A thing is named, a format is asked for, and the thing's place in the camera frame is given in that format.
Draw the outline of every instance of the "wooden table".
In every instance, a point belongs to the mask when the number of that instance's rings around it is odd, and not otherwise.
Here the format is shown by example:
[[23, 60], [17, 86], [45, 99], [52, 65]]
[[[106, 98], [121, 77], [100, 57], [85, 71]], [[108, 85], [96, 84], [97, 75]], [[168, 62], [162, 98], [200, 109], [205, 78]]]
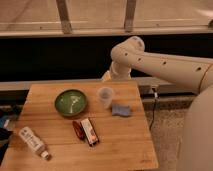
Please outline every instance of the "wooden table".
[[[132, 116], [112, 116], [96, 97], [98, 88], [114, 89], [113, 102], [129, 105]], [[54, 107], [57, 95], [67, 89], [79, 89], [88, 98], [86, 109], [75, 118], [63, 118]], [[89, 117], [100, 143], [90, 147], [80, 141], [72, 120]], [[45, 161], [33, 154], [18, 137], [18, 131], [29, 126], [47, 144], [53, 156]], [[119, 171], [158, 167], [137, 84], [128, 82], [78, 82], [35, 84], [26, 103], [0, 168], [1, 171]]]

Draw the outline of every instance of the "wire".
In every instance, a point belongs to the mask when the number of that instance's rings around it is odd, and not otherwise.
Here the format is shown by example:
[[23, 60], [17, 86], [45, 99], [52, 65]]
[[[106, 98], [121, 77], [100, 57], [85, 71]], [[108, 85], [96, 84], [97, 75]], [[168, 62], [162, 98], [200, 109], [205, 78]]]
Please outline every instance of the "wire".
[[152, 108], [152, 120], [151, 120], [151, 123], [149, 125], [149, 130], [151, 131], [152, 129], [152, 125], [155, 121], [155, 108], [156, 108], [156, 105], [157, 105], [157, 99], [158, 99], [158, 93], [157, 93], [157, 90], [155, 88], [152, 88], [153, 92], [154, 92], [154, 104], [153, 104], [153, 108]]

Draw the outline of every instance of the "green bowl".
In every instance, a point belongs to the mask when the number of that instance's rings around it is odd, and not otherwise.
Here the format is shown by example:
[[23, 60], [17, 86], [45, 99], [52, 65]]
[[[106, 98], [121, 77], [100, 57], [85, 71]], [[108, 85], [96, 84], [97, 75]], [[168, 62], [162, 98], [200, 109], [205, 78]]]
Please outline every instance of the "green bowl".
[[55, 108], [62, 116], [75, 116], [82, 112], [87, 105], [85, 94], [79, 90], [66, 90], [55, 100]]

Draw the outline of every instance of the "plastic cup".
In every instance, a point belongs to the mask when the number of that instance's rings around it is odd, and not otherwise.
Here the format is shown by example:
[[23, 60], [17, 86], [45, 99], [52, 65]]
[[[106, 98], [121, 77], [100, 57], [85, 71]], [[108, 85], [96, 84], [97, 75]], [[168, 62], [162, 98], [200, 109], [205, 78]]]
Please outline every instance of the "plastic cup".
[[105, 109], [111, 107], [114, 91], [110, 87], [102, 87], [97, 91], [98, 100], [102, 103]]

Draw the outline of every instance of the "tube cap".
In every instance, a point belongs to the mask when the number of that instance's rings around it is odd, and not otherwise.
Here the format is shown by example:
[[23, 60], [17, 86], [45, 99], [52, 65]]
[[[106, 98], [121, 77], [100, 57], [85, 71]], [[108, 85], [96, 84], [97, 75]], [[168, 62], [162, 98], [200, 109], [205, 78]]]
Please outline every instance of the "tube cap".
[[47, 151], [43, 151], [41, 153], [41, 157], [44, 158], [45, 160], [49, 160], [51, 158], [51, 155]]

